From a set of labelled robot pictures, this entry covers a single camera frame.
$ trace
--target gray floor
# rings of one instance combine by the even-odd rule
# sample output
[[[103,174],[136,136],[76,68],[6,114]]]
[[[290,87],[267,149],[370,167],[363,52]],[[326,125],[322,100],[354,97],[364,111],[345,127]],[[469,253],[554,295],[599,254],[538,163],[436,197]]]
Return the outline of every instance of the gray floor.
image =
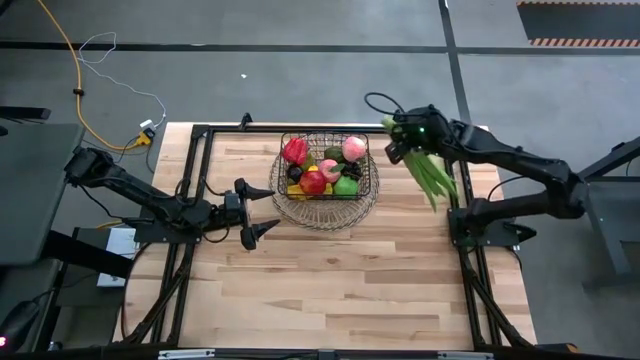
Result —
[[[116,31],[120,42],[445,44],[436,0],[49,2],[74,41]],[[448,4],[459,46],[528,46],[514,1],[449,0]],[[59,41],[35,2],[28,0],[16,1],[0,18],[0,39]],[[99,58],[102,53],[87,56]],[[71,94],[75,74],[67,51],[1,50],[0,59],[1,104],[44,106],[53,111],[51,122],[77,121]],[[633,56],[460,57],[475,124],[488,125],[505,142],[566,159],[575,170],[640,133],[635,109],[640,93],[638,60]],[[114,52],[98,68],[159,95],[169,121],[238,121],[250,111],[256,121],[377,122],[379,114],[361,100],[367,91],[386,92],[405,108],[434,103],[448,116],[458,116],[446,54]],[[140,122],[159,119],[161,110],[152,99],[132,95],[88,71],[85,79],[85,117],[110,141],[123,144]],[[89,135],[86,139],[95,141]],[[157,147],[152,151],[153,163],[157,151]],[[151,180],[143,156],[125,156],[121,165]],[[640,164],[632,164],[631,173],[640,174]],[[537,184],[520,181],[507,185],[506,195],[537,189]],[[139,211],[106,191],[93,193],[113,213]],[[69,188],[54,228],[69,233],[75,226],[93,227],[108,220],[83,194]],[[521,222],[539,231],[522,249],[539,342],[572,342],[585,352],[640,356],[639,289],[587,293],[582,288],[582,281],[611,271],[604,246],[588,221],[539,216]],[[81,325],[76,327],[81,330],[64,332],[73,344],[106,341]]]

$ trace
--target wooden table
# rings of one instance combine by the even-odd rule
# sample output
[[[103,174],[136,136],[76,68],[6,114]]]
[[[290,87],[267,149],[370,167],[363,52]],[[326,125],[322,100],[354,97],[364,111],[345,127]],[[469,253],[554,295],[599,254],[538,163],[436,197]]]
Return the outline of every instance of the wooden table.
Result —
[[[167,124],[153,179],[167,193],[182,177],[192,125]],[[408,170],[389,163],[383,150],[388,143],[387,136],[370,136],[380,193],[375,208],[355,227],[326,233],[283,221],[252,252],[240,244],[237,229],[223,243],[198,245],[180,346],[471,349],[460,264],[445,219],[448,201],[441,199],[433,213]],[[218,134],[207,182],[223,191],[244,177],[252,186],[268,188],[279,147],[278,134]],[[469,166],[475,195],[486,196],[499,181],[496,168]],[[501,196],[495,193],[496,199]],[[208,193],[205,198],[218,201]],[[269,199],[250,209],[255,222],[279,218]],[[150,246],[133,271],[128,331],[158,295],[167,248]],[[535,343],[518,262],[504,249],[486,252],[497,303]],[[478,308],[488,339],[486,313]],[[171,318],[170,304],[165,332]]]

